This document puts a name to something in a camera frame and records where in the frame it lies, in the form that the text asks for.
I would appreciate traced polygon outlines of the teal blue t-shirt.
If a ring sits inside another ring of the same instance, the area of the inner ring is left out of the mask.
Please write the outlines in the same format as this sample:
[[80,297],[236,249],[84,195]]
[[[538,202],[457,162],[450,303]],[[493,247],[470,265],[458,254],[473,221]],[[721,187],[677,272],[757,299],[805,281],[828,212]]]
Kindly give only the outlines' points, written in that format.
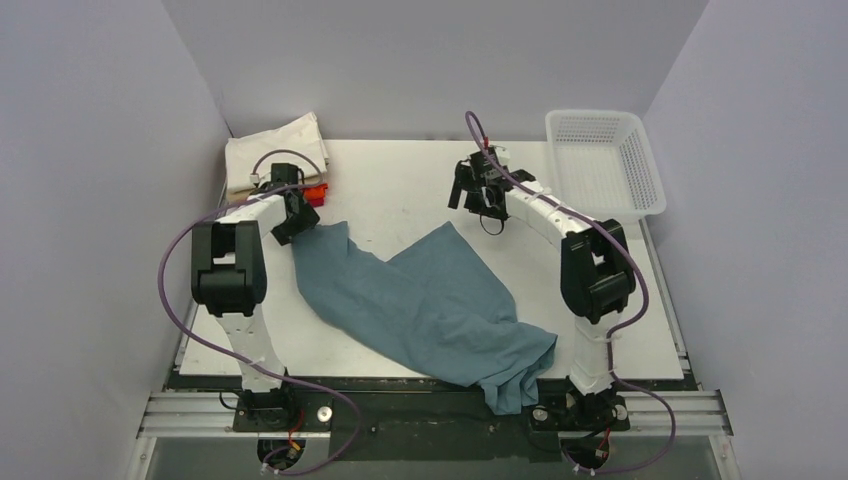
[[292,252],[299,293],[325,323],[410,370],[480,387],[495,415],[538,403],[558,337],[520,321],[451,223],[388,260],[360,249],[345,222],[298,235]]

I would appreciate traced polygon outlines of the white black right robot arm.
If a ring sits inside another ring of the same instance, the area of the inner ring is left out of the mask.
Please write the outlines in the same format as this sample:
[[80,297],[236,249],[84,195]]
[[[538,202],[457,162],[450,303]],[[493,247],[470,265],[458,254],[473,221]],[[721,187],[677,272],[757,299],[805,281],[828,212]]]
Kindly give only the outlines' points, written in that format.
[[608,331],[617,325],[636,288],[624,251],[620,223],[593,228],[568,215],[525,170],[496,169],[495,148],[459,161],[448,206],[505,223],[520,220],[554,246],[560,256],[560,293],[575,315],[573,361],[566,377],[565,405],[551,414],[561,428],[595,431],[626,418],[614,385]]

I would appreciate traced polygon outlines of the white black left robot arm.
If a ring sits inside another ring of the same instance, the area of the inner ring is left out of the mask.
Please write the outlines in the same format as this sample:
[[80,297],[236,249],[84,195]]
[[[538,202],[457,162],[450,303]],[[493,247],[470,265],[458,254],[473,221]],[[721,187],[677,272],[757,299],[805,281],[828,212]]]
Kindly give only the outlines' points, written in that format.
[[275,352],[263,314],[268,275],[263,240],[285,246],[318,223],[304,197],[305,175],[290,163],[275,163],[268,181],[228,205],[214,220],[191,230],[191,292],[223,329],[241,374],[237,411],[275,430],[298,424],[302,408],[288,370]]

